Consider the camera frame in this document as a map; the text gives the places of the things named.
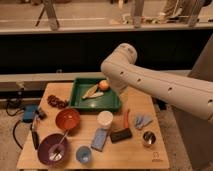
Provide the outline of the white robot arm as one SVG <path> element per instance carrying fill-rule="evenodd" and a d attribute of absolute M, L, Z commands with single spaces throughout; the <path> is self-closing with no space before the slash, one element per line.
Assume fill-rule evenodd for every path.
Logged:
<path fill-rule="evenodd" d="M 213 82 L 146 69 L 136 60 L 136 49 L 121 43 L 102 62 L 101 72 L 117 94 L 131 86 L 213 123 Z"/>

